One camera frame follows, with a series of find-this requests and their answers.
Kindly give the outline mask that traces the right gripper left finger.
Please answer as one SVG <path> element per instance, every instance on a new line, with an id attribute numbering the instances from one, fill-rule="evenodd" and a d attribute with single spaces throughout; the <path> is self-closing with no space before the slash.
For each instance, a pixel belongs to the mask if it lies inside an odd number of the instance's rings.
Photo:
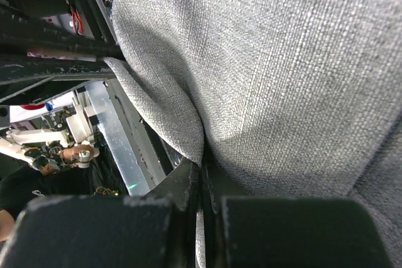
<path id="1" fill-rule="evenodd" d="M 30 202 L 2 267 L 194 267 L 199 167 L 184 159 L 145 196 Z"/>

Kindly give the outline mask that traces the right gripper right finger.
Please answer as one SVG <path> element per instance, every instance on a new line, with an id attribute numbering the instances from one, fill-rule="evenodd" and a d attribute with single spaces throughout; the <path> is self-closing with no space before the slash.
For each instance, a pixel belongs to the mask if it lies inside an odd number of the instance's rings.
<path id="1" fill-rule="evenodd" d="M 206 156 L 202 163 L 207 267 L 391 267 L 358 203 L 250 196 Z"/>

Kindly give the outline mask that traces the grey cloth napkin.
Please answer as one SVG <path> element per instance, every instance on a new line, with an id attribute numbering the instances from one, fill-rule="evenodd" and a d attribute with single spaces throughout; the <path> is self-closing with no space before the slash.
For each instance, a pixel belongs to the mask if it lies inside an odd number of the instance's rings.
<path id="1" fill-rule="evenodd" d="M 401 266 L 401 0 L 113 0 L 106 58 L 172 148 L 248 191 L 348 197 Z"/>

